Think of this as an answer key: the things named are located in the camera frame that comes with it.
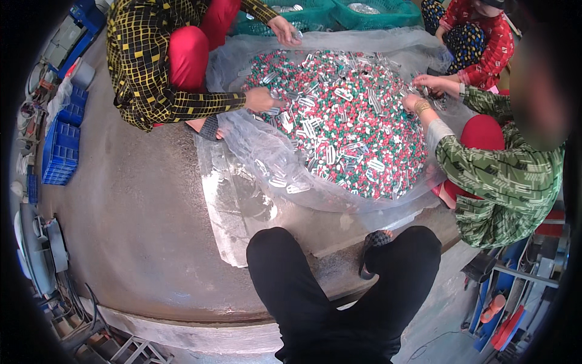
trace gold bracelet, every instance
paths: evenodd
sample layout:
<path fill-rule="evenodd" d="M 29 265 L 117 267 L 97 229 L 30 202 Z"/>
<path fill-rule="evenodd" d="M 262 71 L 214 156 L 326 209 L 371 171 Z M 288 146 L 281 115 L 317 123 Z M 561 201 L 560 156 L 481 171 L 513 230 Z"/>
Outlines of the gold bracelet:
<path fill-rule="evenodd" d="M 422 99 L 422 100 L 418 100 L 416 101 L 416 103 L 414 103 L 414 112 L 416 112 L 416 115 L 420 116 L 420 114 L 431 108 L 431 104 L 428 103 L 427 100 Z"/>

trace green mesh basket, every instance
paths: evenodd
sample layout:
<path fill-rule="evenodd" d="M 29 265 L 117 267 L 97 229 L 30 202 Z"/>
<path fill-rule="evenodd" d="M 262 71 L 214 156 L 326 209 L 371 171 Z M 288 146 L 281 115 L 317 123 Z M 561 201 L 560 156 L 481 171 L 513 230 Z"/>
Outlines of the green mesh basket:
<path fill-rule="evenodd" d="M 303 10 L 298 12 L 285 12 L 281 15 L 298 30 L 324 31 L 337 28 L 337 23 L 331 16 L 331 10 L 335 7 L 332 0 L 266 0 L 269 6 L 293 6 L 299 4 Z M 234 34 L 250 34 L 253 36 L 274 37 L 275 33 L 258 20 L 248 20 L 246 13 L 239 12 L 236 16 Z"/>
<path fill-rule="evenodd" d="M 346 29 L 369 30 L 389 29 L 422 25 L 418 6 L 408 0 L 333 0 L 336 4 L 332 16 Z M 363 3 L 378 10 L 380 14 L 362 14 L 347 6 Z"/>

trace white bucket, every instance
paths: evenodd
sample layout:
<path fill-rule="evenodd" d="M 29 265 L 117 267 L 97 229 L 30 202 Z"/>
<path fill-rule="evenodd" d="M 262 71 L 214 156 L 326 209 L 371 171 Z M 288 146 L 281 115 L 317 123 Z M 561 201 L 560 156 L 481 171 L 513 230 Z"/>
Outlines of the white bucket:
<path fill-rule="evenodd" d="M 95 76 L 95 69 L 87 62 L 83 61 L 82 57 L 77 58 L 74 63 L 74 69 L 71 73 L 71 83 L 80 89 L 86 90 L 93 77 Z"/>

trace hand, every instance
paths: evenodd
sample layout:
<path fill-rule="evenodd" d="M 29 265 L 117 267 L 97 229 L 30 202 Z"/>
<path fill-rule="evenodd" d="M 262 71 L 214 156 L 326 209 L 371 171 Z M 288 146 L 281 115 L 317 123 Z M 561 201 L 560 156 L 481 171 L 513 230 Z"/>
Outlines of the hand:
<path fill-rule="evenodd" d="M 445 28 L 441 26 L 436 29 L 435 37 L 439 40 L 439 42 L 441 42 L 442 45 L 445 45 L 445 41 L 442 39 L 442 36 L 445 35 L 445 33 Z"/>
<path fill-rule="evenodd" d="M 255 87 L 244 94 L 247 97 L 244 107 L 255 112 L 267 111 L 272 107 L 284 107 L 286 105 L 284 101 L 272 98 L 269 89 L 266 87 Z"/>
<path fill-rule="evenodd" d="M 300 40 L 293 38 L 293 33 L 297 31 L 295 27 L 281 15 L 275 16 L 273 19 L 269 20 L 267 25 L 273 29 L 279 43 L 287 47 L 301 44 Z"/>
<path fill-rule="evenodd" d="M 404 98 L 402 98 L 402 105 L 404 106 L 404 110 L 406 110 L 406 112 L 414 112 L 414 105 L 416 104 L 417 101 L 420 100 L 424 99 L 415 94 L 405 96 Z"/>
<path fill-rule="evenodd" d="M 418 75 L 412 80 L 413 86 L 427 86 L 432 94 L 440 97 L 446 91 L 454 89 L 454 86 L 458 88 L 458 82 L 451 80 L 449 76 L 430 76 L 430 75 Z"/>

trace blue storage bin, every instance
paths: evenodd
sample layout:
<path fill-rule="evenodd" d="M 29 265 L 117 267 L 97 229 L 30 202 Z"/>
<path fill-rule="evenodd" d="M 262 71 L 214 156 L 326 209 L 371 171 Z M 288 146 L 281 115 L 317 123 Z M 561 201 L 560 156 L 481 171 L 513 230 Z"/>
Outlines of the blue storage bin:
<path fill-rule="evenodd" d="M 65 186 L 79 165 L 81 131 L 62 122 L 52 122 L 42 149 L 42 180 L 45 185 Z"/>
<path fill-rule="evenodd" d="M 87 103 L 88 96 L 89 92 L 80 89 L 77 86 L 73 86 L 73 92 L 71 93 L 71 103 L 84 108 L 85 104 Z"/>
<path fill-rule="evenodd" d="M 60 121 L 79 127 L 83 122 L 83 115 L 85 115 L 84 107 L 70 103 L 63 110 L 59 111 L 56 117 Z"/>
<path fill-rule="evenodd" d="M 29 203 L 36 205 L 38 203 L 38 176 L 36 174 L 28 174 L 26 190 L 29 194 Z"/>

